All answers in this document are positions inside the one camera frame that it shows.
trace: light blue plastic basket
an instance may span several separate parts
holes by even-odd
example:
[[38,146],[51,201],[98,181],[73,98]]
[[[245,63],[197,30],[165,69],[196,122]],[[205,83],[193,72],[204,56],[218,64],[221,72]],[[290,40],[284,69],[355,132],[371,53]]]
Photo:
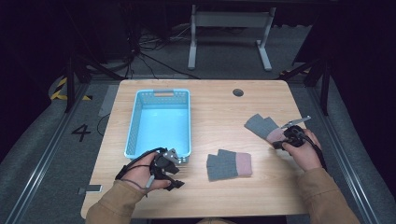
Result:
[[136,93],[125,157],[132,160],[157,147],[174,148],[180,162],[188,162],[191,154],[188,90],[140,90]]

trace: black wrist strap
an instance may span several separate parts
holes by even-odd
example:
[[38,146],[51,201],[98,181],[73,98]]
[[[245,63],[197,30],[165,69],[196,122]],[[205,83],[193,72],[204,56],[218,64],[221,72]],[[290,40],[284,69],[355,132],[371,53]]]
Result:
[[157,148],[154,148],[154,149],[152,149],[152,150],[150,150],[150,151],[147,151],[147,152],[143,153],[142,155],[140,155],[140,156],[137,157],[136,159],[134,159],[134,160],[132,160],[131,162],[129,162],[128,165],[124,165],[124,166],[122,167],[122,169],[120,170],[120,172],[116,175],[116,178],[115,178],[115,179],[116,179],[116,180],[117,180],[117,179],[121,179],[124,175],[126,175],[126,173],[132,168],[132,166],[133,166],[137,161],[142,160],[142,159],[143,159],[144,157],[146,157],[148,154],[153,153],[153,152],[156,152],[156,151],[164,152],[164,151],[166,151],[166,148],[157,147]]
[[315,152],[317,152],[319,161],[320,161],[320,163],[321,163],[323,169],[324,169],[325,171],[327,171],[326,161],[324,160],[323,153],[322,153],[321,149],[320,149],[320,148],[318,147],[318,145],[316,145],[316,144],[311,140],[311,138],[309,138],[308,136],[304,135],[303,138],[304,138],[307,142],[309,142],[309,144],[311,144],[311,146],[314,148]]

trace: wooden table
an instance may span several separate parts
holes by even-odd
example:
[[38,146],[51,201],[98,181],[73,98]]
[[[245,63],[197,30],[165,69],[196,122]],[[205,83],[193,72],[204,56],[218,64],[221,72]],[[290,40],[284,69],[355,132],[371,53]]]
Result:
[[[137,205],[133,217],[242,217],[306,213],[296,180],[303,171],[289,153],[274,150],[244,127],[255,114],[271,117],[279,126],[301,117],[284,81],[264,80],[125,80],[107,124],[105,137],[92,173],[92,185],[102,193],[85,197],[81,215],[108,191],[122,165],[132,116],[134,95],[142,89],[184,88],[191,92],[191,155],[179,166],[174,179],[180,189],[154,190]],[[240,89],[244,95],[233,95]],[[253,175],[209,182],[208,154],[218,149],[247,152],[252,156]]]

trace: white stand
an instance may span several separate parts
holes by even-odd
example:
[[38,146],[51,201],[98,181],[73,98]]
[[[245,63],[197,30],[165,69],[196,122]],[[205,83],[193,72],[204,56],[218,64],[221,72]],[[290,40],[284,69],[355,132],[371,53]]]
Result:
[[253,27],[262,28],[264,30],[262,40],[257,40],[257,47],[262,57],[262,64],[264,65],[265,71],[271,71],[272,67],[267,52],[265,51],[265,43],[270,33],[275,11],[276,9],[271,7],[269,12],[209,12],[196,11],[196,6],[193,5],[191,12],[191,46],[188,68],[190,70],[195,69],[197,26]]

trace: basket handle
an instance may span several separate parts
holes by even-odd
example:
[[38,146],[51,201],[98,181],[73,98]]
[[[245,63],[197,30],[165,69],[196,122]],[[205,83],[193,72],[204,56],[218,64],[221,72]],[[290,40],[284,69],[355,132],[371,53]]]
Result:
[[175,93],[173,89],[158,89],[153,92],[155,97],[173,97]]

